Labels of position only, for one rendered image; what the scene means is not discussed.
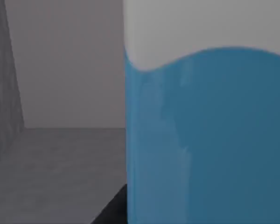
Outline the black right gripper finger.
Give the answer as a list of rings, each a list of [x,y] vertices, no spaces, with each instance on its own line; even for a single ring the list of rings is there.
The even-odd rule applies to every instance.
[[[124,184],[113,199],[102,209],[91,224],[128,224],[127,184]]]

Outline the blue and white bottle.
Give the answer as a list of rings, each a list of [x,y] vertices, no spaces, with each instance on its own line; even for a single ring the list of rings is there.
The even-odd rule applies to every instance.
[[[280,224],[280,0],[123,0],[128,224]]]

